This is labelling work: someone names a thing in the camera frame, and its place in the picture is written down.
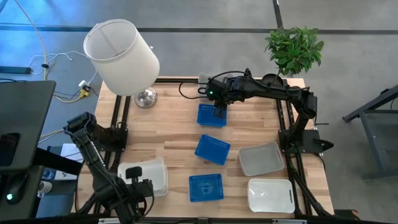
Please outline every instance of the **lamp base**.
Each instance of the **lamp base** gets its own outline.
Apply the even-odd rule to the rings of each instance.
[[[157,93],[153,88],[149,87],[145,91],[134,95],[134,101],[139,108],[151,108],[155,106],[157,102]]]

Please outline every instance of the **wooden tabletop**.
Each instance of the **wooden tabletop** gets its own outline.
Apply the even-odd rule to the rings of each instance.
[[[301,78],[287,79],[289,85],[304,87]],[[287,179],[287,169],[255,177],[246,177],[241,170],[238,152],[241,147],[256,146],[277,141],[280,129],[276,101],[254,97],[244,103],[228,106],[227,126],[211,128],[197,123],[200,100],[188,100],[178,92],[178,83],[155,83],[157,104],[151,109],[140,109],[131,101],[128,124],[129,136],[121,162],[139,162],[162,157],[168,168],[169,193],[157,197],[149,217],[212,217],[212,218],[290,218],[286,213],[254,213],[248,207],[247,185],[251,178]],[[182,91],[196,96],[197,85],[185,84]],[[108,127],[111,123],[116,95],[103,83],[95,116],[98,124]],[[219,166],[194,155],[202,134],[231,144],[225,166]],[[333,213],[328,184],[321,160],[303,154],[307,184],[324,208]],[[188,178],[191,175],[221,174],[224,200],[191,203]],[[78,181],[78,204],[93,193],[92,176],[84,167]],[[301,190],[298,190],[300,208],[304,212]]]

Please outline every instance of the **white lamp shade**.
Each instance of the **white lamp shade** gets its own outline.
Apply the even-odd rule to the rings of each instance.
[[[159,60],[135,25],[124,19],[94,26],[83,48],[105,84],[117,95],[140,93],[159,74]]]

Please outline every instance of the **green leaves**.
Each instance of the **green leaves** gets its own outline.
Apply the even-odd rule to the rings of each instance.
[[[275,60],[278,73],[283,75],[308,72],[312,63],[321,65],[320,51],[325,45],[317,37],[318,29],[292,28],[290,30],[278,29],[271,31],[265,40],[268,43],[266,50],[270,50],[270,60]]]

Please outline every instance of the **blue basket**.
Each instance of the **blue basket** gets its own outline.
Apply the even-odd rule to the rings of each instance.
[[[195,155],[219,165],[224,165],[231,145],[204,134],[201,136]]]
[[[224,199],[221,174],[194,175],[189,177],[191,202],[206,202]]]
[[[198,110],[198,124],[213,127],[223,127],[226,126],[226,116],[225,118],[218,118],[213,115],[215,107],[213,105],[199,104]]]

